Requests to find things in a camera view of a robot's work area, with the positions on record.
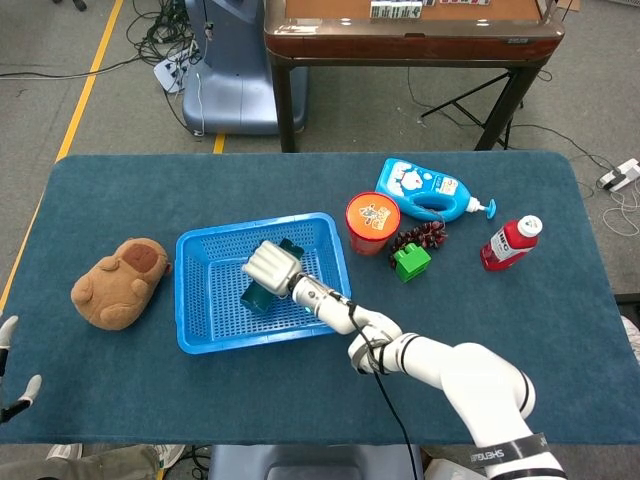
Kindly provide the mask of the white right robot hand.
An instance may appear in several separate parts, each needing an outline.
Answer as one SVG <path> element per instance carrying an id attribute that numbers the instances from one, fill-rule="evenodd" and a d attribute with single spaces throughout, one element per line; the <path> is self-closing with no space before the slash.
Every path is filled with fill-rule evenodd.
<path id="1" fill-rule="evenodd" d="M 271 294 L 283 297 L 289 294 L 289 283 L 302 272 L 302 265 L 295 256 L 265 240 L 242 271 Z"/>

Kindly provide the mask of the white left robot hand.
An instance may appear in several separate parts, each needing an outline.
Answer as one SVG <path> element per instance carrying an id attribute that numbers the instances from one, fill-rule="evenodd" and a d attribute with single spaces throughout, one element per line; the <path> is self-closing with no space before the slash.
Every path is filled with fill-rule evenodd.
<path id="1" fill-rule="evenodd" d="M 17 315 L 10 316 L 1 325 L 1 379 L 4 379 L 6 365 L 11 349 L 11 339 L 19 322 Z M 24 393 L 8 406 L 1 405 L 1 424 L 6 424 L 14 417 L 29 409 L 37 398 L 42 385 L 42 376 L 32 376 Z"/>

